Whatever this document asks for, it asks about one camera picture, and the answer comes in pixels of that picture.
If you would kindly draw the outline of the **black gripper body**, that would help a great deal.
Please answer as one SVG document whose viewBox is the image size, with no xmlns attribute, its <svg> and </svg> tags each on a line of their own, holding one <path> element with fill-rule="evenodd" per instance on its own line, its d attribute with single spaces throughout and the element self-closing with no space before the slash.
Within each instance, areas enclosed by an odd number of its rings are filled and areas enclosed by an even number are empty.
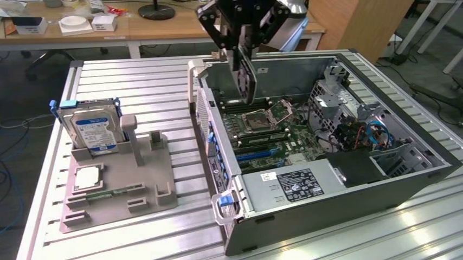
<svg viewBox="0 0 463 260">
<path fill-rule="evenodd" d="M 231 25 L 250 24 L 257 17 L 264 18 L 276 3 L 277 1 L 219 0 L 217 8 Z"/>
</svg>

